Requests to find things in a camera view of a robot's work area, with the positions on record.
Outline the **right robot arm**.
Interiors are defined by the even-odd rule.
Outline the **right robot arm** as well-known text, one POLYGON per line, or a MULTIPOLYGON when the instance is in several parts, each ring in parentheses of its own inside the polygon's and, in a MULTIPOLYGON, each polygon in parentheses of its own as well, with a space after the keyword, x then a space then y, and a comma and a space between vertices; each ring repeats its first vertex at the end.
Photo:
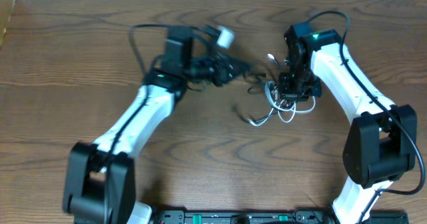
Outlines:
POLYGON ((397 106, 365 76, 333 29, 314 31, 309 22, 284 33, 290 69, 280 74, 281 100, 292 109, 317 98, 324 84, 343 109, 350 130, 342 159, 348 177, 332 203, 335 223, 363 223, 381 194, 405 172, 422 164, 416 146, 417 116, 397 106))

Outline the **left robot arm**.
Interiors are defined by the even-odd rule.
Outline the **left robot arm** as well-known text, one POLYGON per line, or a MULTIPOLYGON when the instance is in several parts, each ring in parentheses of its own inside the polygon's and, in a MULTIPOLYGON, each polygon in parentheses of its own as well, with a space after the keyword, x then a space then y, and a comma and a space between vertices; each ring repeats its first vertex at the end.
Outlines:
POLYGON ((151 223, 153 209, 136 198, 135 160, 156 127, 174 111, 189 83, 221 87, 250 70, 224 53, 235 34, 226 27, 165 25, 165 51, 143 72, 122 116, 92 143, 70 151, 63 210, 75 223, 151 223))

